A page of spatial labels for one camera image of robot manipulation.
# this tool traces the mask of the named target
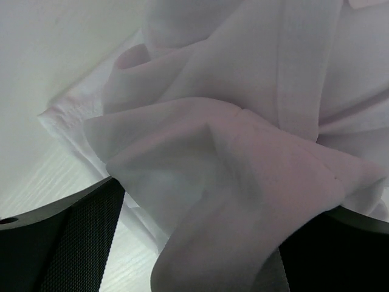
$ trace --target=white garment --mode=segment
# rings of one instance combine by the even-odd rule
[[[115,61],[127,49],[142,42],[142,33],[138,31],[86,78],[65,95],[53,100],[50,107],[38,116],[42,126],[87,167],[94,179],[91,181],[92,184],[109,175],[105,163],[96,156],[85,138],[84,121],[103,114],[102,89]],[[167,236],[155,226],[150,216],[127,193],[124,197],[120,220],[155,253],[159,253],[168,240]]]
[[[388,15],[341,0],[149,1],[145,45],[118,59],[85,130],[170,237],[155,291],[246,291],[317,214],[372,213],[386,171],[357,157],[389,165]]]

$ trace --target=fabric fold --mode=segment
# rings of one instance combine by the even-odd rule
[[[108,114],[85,130],[108,172],[170,237],[154,267],[156,291],[246,291],[229,289],[249,287],[314,216],[386,177],[371,162],[213,99]],[[90,135],[97,131],[110,139]]]

